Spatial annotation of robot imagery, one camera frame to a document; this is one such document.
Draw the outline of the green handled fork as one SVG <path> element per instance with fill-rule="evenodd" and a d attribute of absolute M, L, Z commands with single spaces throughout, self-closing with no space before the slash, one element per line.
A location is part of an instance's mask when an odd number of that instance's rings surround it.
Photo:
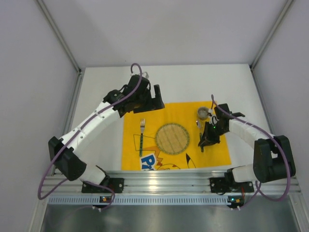
<path fill-rule="evenodd" d="M 145 119 L 141 119 L 140 121 L 140 150 L 139 150 L 139 156 L 142 157 L 142 151 L 143 151 L 143 134 L 145 130 Z"/>

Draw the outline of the green handled spoon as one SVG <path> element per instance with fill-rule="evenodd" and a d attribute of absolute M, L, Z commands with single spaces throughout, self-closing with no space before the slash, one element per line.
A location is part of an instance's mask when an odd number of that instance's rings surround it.
<path fill-rule="evenodd" d="M 204 132 L 203 122 L 198 118 L 196 120 L 196 125 L 197 125 L 197 127 L 199 129 L 199 143 L 198 143 L 198 146 L 200 147 L 200 150 L 203 153 L 204 152 L 204 147 L 202 145 L 200 145 L 200 142 L 201 142 L 201 139 L 202 139 L 202 135 L 203 135 L 203 132 Z"/>

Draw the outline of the yellow cartoon print cloth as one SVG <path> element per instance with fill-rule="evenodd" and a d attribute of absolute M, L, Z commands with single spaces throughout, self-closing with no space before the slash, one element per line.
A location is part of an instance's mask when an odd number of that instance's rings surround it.
<path fill-rule="evenodd" d="M 164 109 L 124 116 L 123 171 L 210 168 L 231 164 L 225 136 L 200 148 L 197 111 L 210 101 L 167 103 Z"/>

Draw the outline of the speckled ceramic cup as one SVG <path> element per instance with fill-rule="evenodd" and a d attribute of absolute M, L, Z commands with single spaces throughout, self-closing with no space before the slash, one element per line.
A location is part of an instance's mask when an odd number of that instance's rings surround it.
<path fill-rule="evenodd" d="M 207 120 L 209 117 L 209 108 L 199 107 L 197 110 L 197 117 L 200 120 Z"/>

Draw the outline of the round woven bamboo plate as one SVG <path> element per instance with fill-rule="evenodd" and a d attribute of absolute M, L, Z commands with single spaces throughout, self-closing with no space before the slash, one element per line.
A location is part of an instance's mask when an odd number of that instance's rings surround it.
<path fill-rule="evenodd" d="M 189 147 L 190 135 L 184 126 L 178 123 L 167 123 L 157 130 L 155 143 L 163 153 L 178 155 Z"/>

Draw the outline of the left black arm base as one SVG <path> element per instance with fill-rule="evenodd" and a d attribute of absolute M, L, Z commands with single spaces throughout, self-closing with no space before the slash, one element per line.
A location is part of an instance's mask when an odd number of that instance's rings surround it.
<path fill-rule="evenodd" d="M 111 189 L 114 193 L 122 193 L 124 190 L 123 178 L 108 178 L 103 180 L 100 186 L 105 186 Z M 110 193 L 108 189 L 97 187 L 89 183 L 83 183 L 82 193 Z"/>

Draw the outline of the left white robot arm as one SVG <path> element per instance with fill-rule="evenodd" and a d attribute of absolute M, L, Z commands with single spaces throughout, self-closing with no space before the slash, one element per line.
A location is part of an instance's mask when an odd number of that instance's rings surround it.
<path fill-rule="evenodd" d="M 126 113 L 143 113 L 164 107 L 160 86 L 151 86 L 146 77 L 133 75 L 120 90 L 110 91 L 76 128 L 59 139 L 52 137 L 49 140 L 51 161 L 69 181 L 79 179 L 100 185 L 108 175 L 100 167 L 87 163 L 82 157 L 83 151 L 105 128 Z"/>

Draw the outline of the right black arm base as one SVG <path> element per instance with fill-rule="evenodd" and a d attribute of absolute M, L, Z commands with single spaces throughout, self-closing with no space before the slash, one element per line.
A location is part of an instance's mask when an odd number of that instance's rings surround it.
<path fill-rule="evenodd" d="M 211 193 L 224 195 L 225 193 L 253 193 L 254 187 L 252 182 L 237 183 L 228 182 L 224 177 L 209 178 Z"/>

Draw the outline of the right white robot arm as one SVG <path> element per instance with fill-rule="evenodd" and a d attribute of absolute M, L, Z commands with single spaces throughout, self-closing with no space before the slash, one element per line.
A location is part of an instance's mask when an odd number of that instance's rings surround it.
<path fill-rule="evenodd" d="M 197 111 L 197 126 L 201 129 L 198 146 L 203 149 L 220 143 L 224 134 L 231 132 L 253 149 L 253 162 L 228 169 L 228 183 L 258 181 L 267 183 L 296 174 L 295 162 L 289 139 L 275 136 L 262 128 L 245 121 L 244 114 L 232 113 L 227 104 L 211 109 L 200 107 Z"/>

